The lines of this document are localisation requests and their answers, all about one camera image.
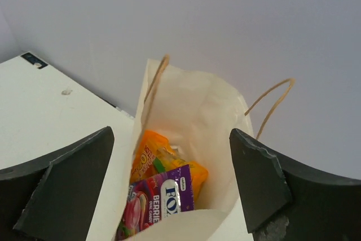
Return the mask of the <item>orange snack bag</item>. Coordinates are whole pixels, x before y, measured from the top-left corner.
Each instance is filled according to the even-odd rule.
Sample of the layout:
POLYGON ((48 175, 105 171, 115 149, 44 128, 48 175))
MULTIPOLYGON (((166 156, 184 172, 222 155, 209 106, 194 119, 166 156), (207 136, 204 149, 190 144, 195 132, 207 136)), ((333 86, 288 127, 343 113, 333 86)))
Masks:
POLYGON ((147 179, 156 174, 189 165, 194 200, 199 197, 200 190, 208 177, 205 167, 196 161, 187 161, 171 148, 167 138, 147 130, 144 132, 130 172, 130 183, 147 179))

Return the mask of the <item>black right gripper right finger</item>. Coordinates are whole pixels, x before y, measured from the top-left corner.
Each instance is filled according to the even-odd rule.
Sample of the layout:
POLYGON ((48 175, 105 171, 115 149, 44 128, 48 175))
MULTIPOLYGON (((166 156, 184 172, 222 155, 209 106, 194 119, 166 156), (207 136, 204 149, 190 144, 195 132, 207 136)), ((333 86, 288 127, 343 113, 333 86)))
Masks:
POLYGON ((360 180, 300 163, 240 129, 230 148, 254 240, 360 239, 360 180))

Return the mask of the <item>purple Fox's candy bag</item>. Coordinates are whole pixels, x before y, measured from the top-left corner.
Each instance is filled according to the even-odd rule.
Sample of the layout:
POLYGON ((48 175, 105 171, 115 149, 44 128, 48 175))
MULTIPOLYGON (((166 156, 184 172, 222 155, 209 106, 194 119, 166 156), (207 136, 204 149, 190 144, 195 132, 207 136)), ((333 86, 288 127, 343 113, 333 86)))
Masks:
POLYGON ((132 183, 116 240, 127 239, 173 214, 194 209, 189 165, 132 183))

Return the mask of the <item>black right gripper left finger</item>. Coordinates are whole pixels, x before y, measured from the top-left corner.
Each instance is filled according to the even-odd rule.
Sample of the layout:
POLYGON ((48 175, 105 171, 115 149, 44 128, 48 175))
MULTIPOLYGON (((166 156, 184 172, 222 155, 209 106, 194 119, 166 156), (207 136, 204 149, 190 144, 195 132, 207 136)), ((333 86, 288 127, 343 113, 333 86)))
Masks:
POLYGON ((1 240, 86 240, 114 141, 107 126, 1 169, 1 240))

